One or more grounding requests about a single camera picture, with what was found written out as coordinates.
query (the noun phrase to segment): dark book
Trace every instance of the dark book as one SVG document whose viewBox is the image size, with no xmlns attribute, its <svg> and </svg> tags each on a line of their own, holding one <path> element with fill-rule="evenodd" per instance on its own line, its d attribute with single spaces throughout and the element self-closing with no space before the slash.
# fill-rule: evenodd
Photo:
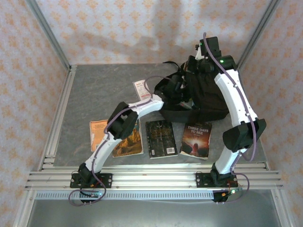
<svg viewBox="0 0 303 227">
<path fill-rule="evenodd" d="M 168 121 L 146 122 L 150 158 L 178 155 L 172 124 Z"/>
<path fill-rule="evenodd" d="M 186 124 L 180 154 L 208 159 L 211 130 L 211 123 Z"/>
</svg>

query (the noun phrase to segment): mounting plate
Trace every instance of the mounting plate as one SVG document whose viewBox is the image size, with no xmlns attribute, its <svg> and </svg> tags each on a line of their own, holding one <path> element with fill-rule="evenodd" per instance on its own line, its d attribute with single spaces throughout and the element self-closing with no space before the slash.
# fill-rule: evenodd
<svg viewBox="0 0 303 227">
<path fill-rule="evenodd" d="M 218 182 L 216 185 L 211 177 L 210 173 L 196 173 L 196 185 L 197 188 L 216 188 L 216 187 L 238 187 L 238 180 L 236 176 L 231 176 L 224 178 Z"/>
<path fill-rule="evenodd" d="M 113 174 L 105 174 L 105 173 L 97 173 L 97 178 L 99 178 L 102 183 L 105 185 L 106 188 L 112 187 L 112 181 L 113 181 Z M 83 182 L 82 178 L 80 177 L 80 174 L 73 173 L 71 175 L 71 188 L 103 188 L 99 183 L 94 185 L 88 185 Z"/>
</svg>

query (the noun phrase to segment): wallpaper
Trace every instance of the wallpaper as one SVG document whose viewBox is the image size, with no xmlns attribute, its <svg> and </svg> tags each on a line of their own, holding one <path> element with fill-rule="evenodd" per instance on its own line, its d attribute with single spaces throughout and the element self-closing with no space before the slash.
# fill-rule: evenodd
<svg viewBox="0 0 303 227">
<path fill-rule="evenodd" d="M 270 0 L 38 0 L 70 64 L 185 62 L 218 36 L 239 60 Z"/>
<path fill-rule="evenodd" d="M 302 25 L 302 2 L 282 1 L 241 70 L 251 105 L 267 121 L 261 141 L 271 168 L 283 171 L 297 226 L 303 223 Z"/>
<path fill-rule="evenodd" d="M 66 70 L 24 0 L 0 2 L 0 226 L 13 224 Z"/>
</svg>

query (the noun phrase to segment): brown book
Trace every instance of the brown book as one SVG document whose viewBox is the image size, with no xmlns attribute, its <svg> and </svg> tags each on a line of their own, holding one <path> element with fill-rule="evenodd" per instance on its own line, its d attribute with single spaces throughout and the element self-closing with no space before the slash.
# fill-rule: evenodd
<svg viewBox="0 0 303 227">
<path fill-rule="evenodd" d="M 132 134 L 126 139 L 122 140 L 113 149 L 113 157 L 138 155 L 143 153 L 140 124 L 141 122 L 138 120 L 134 126 Z"/>
<path fill-rule="evenodd" d="M 208 159 L 211 129 L 211 123 L 186 124 L 180 154 Z"/>
</svg>

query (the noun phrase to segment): three days to see book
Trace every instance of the three days to see book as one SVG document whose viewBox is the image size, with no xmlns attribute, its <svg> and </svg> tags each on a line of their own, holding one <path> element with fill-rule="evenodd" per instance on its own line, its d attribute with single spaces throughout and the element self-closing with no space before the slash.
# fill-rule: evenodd
<svg viewBox="0 0 303 227">
<path fill-rule="evenodd" d="M 180 154 L 208 159 L 211 129 L 211 123 L 186 124 Z"/>
</svg>

